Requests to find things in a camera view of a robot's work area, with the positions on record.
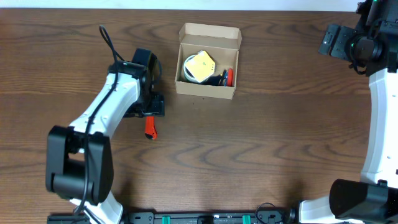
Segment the yellow white square packet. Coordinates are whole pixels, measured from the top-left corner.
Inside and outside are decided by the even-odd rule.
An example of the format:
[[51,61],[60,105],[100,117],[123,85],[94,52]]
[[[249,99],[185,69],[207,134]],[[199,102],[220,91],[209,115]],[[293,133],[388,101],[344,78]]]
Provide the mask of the yellow white square packet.
[[198,82],[205,82],[216,72],[216,63],[207,51],[201,50],[187,62],[186,68]]

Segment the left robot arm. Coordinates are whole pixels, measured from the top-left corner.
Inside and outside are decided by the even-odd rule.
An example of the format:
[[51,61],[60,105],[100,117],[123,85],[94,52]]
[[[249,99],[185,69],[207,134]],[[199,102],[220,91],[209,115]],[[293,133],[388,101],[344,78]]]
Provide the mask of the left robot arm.
[[155,117],[165,114],[164,96],[154,91],[162,73],[156,55],[137,49],[117,60],[85,112],[69,126],[54,126],[47,137],[45,186],[73,203],[71,215],[50,215],[48,223],[131,223],[112,191],[111,138],[124,118],[145,118],[145,135],[155,140]]

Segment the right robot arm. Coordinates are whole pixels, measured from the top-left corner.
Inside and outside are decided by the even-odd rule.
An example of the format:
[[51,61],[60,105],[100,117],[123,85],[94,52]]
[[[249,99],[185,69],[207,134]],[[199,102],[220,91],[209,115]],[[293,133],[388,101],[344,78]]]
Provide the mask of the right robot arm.
[[304,200],[297,223],[397,223],[397,1],[358,4],[354,28],[329,24],[319,53],[369,79],[368,149],[358,181],[337,179],[327,196]]

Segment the orange utility knife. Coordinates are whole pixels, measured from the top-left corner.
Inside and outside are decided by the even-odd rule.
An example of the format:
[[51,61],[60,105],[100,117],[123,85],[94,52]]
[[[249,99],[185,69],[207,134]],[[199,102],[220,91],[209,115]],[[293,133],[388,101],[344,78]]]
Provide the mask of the orange utility knife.
[[155,117],[154,116],[146,117],[145,135],[146,135],[147,139],[151,139],[151,140],[157,139],[157,131],[155,128]]

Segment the cardboard box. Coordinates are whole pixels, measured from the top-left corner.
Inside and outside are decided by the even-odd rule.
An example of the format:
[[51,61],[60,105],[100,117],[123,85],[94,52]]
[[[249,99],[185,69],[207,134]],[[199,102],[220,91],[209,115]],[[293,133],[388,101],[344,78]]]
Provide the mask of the cardboard box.
[[236,90],[240,29],[186,23],[179,32],[178,94],[232,99]]

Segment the small orange lighter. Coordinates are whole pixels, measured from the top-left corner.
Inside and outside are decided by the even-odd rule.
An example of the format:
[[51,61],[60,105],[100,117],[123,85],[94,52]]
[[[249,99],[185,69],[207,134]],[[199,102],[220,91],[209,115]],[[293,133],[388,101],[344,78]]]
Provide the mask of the small orange lighter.
[[226,75],[226,86],[232,87],[233,86],[233,69],[230,68]]

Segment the white tape roll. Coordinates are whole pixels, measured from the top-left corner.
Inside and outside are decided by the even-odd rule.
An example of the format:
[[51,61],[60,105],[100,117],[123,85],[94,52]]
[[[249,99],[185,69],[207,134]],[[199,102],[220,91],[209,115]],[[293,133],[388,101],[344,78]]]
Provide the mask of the white tape roll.
[[185,79],[187,80],[187,81],[189,81],[190,83],[196,83],[196,84],[199,84],[199,83],[203,83],[203,81],[201,81],[201,82],[198,82],[196,79],[195,79],[195,77],[188,71],[188,69],[186,68],[186,64],[187,64],[187,62],[189,61],[189,60],[191,60],[193,57],[195,57],[196,56],[196,54],[193,54],[193,55],[191,55],[191,56],[189,56],[185,61],[184,61],[184,63],[183,63],[183,73],[184,73],[184,77],[185,77]]

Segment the black teardrop glue bottle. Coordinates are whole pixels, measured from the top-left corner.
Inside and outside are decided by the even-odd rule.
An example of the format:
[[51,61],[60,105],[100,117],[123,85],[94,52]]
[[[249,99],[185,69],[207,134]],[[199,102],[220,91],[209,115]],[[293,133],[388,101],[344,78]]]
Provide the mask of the black teardrop glue bottle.
[[221,74],[210,77],[203,84],[211,86],[226,86],[225,82],[227,80],[228,80],[228,71],[224,70]]

